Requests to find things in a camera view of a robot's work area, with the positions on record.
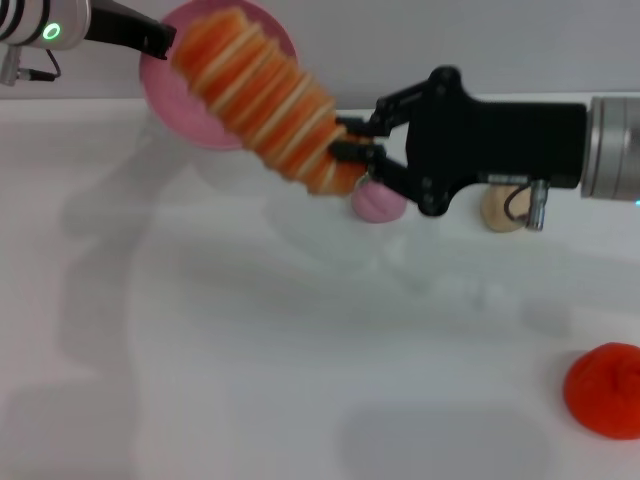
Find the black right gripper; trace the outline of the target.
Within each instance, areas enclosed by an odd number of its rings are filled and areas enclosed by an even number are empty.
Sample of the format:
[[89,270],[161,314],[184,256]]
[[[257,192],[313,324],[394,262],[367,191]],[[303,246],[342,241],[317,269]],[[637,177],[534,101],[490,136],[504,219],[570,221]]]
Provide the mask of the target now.
[[414,202],[425,216],[446,213],[473,184],[577,187],[586,148],[588,113],[581,103],[483,101],[463,87],[459,70],[444,66],[411,87],[380,98],[368,119],[338,116],[356,137],[388,137],[408,127],[406,163],[376,143],[334,141],[339,162],[372,166],[376,181]]

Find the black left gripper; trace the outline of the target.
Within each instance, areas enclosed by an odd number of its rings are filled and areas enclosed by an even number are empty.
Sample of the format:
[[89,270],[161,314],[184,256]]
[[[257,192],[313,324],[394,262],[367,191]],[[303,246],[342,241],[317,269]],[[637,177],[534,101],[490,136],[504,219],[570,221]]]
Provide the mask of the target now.
[[116,1],[90,1],[85,40],[128,47],[166,60],[177,30]]

